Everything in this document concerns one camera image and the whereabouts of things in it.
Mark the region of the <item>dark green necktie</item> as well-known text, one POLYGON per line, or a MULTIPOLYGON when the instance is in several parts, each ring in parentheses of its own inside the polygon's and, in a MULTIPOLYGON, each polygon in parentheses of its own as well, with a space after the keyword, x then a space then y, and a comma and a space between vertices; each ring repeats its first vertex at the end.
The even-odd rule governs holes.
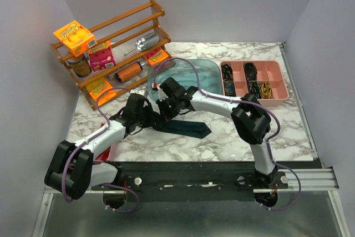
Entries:
POLYGON ((203 122, 188 122, 181 120, 170 120, 157 123, 153 129, 163 133, 171 133, 203 139, 211 133, 211 129, 203 122))

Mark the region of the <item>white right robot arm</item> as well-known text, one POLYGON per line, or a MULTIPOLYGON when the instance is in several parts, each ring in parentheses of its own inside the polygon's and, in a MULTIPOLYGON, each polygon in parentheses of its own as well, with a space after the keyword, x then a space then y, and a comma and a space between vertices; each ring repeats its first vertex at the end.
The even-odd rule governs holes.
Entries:
POLYGON ((185 89, 174 78, 166 79, 152 89, 158 93, 156 103, 166 118, 173 118, 181 110, 209 112, 233 121, 239 137, 250 145, 255 161, 255 181, 262 188, 275 182, 276 165, 267 149, 271 118, 250 94, 242 98, 223 98, 217 94, 201 92, 197 87, 185 89))

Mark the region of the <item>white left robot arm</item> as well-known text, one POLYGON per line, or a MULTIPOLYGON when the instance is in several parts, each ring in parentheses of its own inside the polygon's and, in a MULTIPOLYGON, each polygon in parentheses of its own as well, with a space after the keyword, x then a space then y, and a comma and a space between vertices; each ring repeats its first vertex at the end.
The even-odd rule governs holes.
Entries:
POLYGON ((117 168, 109 163, 95 165, 94 160, 136 128, 150 127, 151 111, 146 97, 132 93, 126 105, 94 133, 74 143, 60 142, 45 175, 45 185, 61 192, 68 202, 79 199, 91 186, 104 183, 111 190, 119 189, 123 176, 117 168))

